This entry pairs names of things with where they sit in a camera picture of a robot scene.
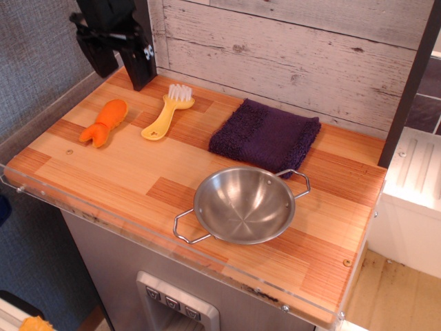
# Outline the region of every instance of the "wooden countertop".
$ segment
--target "wooden countertop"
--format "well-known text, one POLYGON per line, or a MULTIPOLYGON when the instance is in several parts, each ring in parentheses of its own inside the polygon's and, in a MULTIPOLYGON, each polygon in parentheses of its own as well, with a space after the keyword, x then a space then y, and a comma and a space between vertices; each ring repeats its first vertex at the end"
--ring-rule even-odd
MULTIPOLYGON (((384 141, 323 125, 299 169, 311 192, 296 200, 283 234, 258 245, 210 237, 190 246, 173 235, 174 217, 193 206, 204 178, 242 164, 207 151, 212 133, 242 100, 190 85, 193 108, 175 112, 164 139, 145 140, 141 130, 157 118, 171 83, 156 77, 135 92, 119 70, 11 160, 5 175, 60 208, 270 304, 288 304, 316 325, 331 325, 353 270, 343 261, 356 261, 384 181, 386 170, 376 165, 384 141), (129 112, 107 144, 80 143, 80 132, 117 98, 129 112)), ((286 182, 294 194, 305 189, 302 178, 286 182)), ((206 233, 193 214, 180 219, 179 232, 192 239, 206 233)))

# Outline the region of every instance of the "dispenser button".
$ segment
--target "dispenser button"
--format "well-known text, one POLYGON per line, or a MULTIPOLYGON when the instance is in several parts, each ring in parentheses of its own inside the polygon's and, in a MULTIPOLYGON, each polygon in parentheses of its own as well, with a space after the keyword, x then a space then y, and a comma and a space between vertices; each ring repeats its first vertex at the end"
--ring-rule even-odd
POLYGON ((148 286, 145 286, 145 290, 147 291, 147 295, 150 298, 152 298, 153 300, 157 300, 157 301, 161 300, 161 294, 158 291, 153 290, 152 288, 149 288, 148 286))
POLYGON ((165 296, 165 302, 167 302, 167 305, 175 310, 180 311, 181 310, 181 305, 179 304, 178 301, 176 301, 175 299, 172 299, 170 297, 165 296))
POLYGON ((185 312, 187 313, 187 316, 189 318, 194 319, 195 321, 201 320, 201 314, 197 310, 194 310, 193 308, 185 306, 185 312))

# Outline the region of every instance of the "orange plastic toy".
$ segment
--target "orange plastic toy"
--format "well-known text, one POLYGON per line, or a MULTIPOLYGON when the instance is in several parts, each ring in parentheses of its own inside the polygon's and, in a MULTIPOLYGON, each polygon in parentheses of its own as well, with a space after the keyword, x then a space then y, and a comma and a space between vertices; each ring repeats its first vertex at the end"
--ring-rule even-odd
POLYGON ((79 141, 91 139, 94 147, 101 147, 109 138, 110 130, 119 126, 127 113, 128 106, 125 101, 115 99, 107 102, 96 117, 95 123, 82 131, 79 141))
POLYGON ((40 316, 28 317, 21 324, 19 331, 53 331, 53 327, 40 316))

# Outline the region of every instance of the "purple washcloth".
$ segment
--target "purple washcloth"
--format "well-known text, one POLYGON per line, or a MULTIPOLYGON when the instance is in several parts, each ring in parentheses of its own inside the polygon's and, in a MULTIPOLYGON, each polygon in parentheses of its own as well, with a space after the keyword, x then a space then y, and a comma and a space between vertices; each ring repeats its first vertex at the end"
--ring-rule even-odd
POLYGON ((246 99, 210 139, 208 150, 273 173, 297 170, 320 128, 318 117, 309 119, 246 99))

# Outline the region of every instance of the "stainless steel bowl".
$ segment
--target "stainless steel bowl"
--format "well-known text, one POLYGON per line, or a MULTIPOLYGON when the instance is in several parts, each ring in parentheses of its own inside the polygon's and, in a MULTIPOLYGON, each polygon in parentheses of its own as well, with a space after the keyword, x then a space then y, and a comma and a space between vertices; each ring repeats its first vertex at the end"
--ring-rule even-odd
POLYGON ((226 168, 199 185, 194 207, 176 216, 174 234, 190 244, 210 236, 243 245, 262 243, 289 227, 296 211, 295 199, 310 190, 308 177, 292 169, 272 174, 255 167, 226 168), (294 196, 278 177, 288 172, 303 176, 307 190, 294 196), (177 232, 177 227, 178 219, 192 211, 209 234, 190 241, 177 232))

